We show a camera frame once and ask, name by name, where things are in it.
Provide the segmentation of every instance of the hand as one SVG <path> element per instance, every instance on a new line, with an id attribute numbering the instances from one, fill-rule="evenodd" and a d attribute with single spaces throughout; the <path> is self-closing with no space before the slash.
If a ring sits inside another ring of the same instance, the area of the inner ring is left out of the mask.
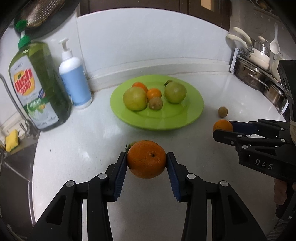
<path id="1" fill-rule="evenodd" d="M 293 184 L 293 189 L 296 191 L 296 183 Z M 274 202 L 277 205 L 283 205 L 287 199 L 287 183 L 279 180 L 274 179 Z"/>

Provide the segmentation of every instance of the dish rack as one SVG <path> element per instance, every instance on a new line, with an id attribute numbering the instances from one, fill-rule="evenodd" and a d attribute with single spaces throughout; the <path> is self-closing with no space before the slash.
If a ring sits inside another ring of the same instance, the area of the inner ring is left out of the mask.
<path id="1" fill-rule="evenodd" d="M 250 62 L 249 60 L 247 60 L 245 57 L 245 51 L 239 49 L 239 48 L 235 48 L 234 50 L 234 55 L 233 55 L 233 58 L 232 58 L 232 62 L 231 62 L 231 66 L 230 66 L 230 69 L 229 71 L 234 74 L 235 71 L 236 71 L 236 62 L 238 59 L 242 59 L 243 61 L 247 62 L 249 65 L 253 66 L 254 68 L 257 68 L 260 70 L 260 72 L 262 72 L 265 77 L 266 77 L 266 81 L 267 82 L 272 82 L 279 90 L 281 90 L 282 92 L 284 92 L 284 88 L 283 86 L 281 85 L 281 83 L 279 83 L 270 73 L 266 72 L 264 69 L 258 67 L 257 65 L 255 65 L 254 63 Z M 275 108 L 277 109 L 277 111 L 280 113 L 280 114 L 283 114 L 285 112 L 285 110 L 287 109 L 288 107 L 288 101 L 287 101 L 287 98 L 285 96 L 282 104 L 280 106 L 275 106 Z"/>

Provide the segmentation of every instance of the green apple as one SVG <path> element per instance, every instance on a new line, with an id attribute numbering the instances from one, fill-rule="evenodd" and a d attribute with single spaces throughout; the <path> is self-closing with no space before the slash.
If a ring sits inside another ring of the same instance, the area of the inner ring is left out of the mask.
<path id="1" fill-rule="evenodd" d="M 141 87 L 131 87 L 123 94 L 125 106 L 132 111 L 140 111 L 147 106 L 146 92 Z"/>
<path id="2" fill-rule="evenodd" d="M 165 97 L 168 100 L 168 102 L 173 104 L 179 104 L 181 103 L 184 98 L 186 97 L 187 90 L 184 87 L 184 85 L 172 81 L 169 82 L 165 87 Z"/>

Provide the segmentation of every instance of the green bottle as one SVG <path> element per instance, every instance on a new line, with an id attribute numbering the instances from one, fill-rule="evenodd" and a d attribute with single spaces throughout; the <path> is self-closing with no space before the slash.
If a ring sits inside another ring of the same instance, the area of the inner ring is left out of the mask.
<path id="1" fill-rule="evenodd" d="M 9 75 L 16 96 L 31 120 L 42 131 L 64 123 L 71 112 L 71 101 L 57 74 L 47 44 L 31 43 L 24 34 L 27 21 L 15 28 L 21 32 L 19 51 L 9 66 Z"/>

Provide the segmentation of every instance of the wooden cabinet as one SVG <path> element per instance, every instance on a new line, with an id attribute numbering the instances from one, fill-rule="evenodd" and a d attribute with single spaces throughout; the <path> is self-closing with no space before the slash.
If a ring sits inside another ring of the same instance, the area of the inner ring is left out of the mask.
<path id="1" fill-rule="evenodd" d="M 114 8 L 147 7 L 189 14 L 229 30 L 230 0 L 81 0 L 81 14 Z"/>
<path id="2" fill-rule="evenodd" d="M 160 8 L 179 12 L 179 0 L 89 0 L 92 12 L 125 7 Z"/>
<path id="3" fill-rule="evenodd" d="M 189 15 L 211 22 L 229 31 L 230 0 L 189 0 Z"/>

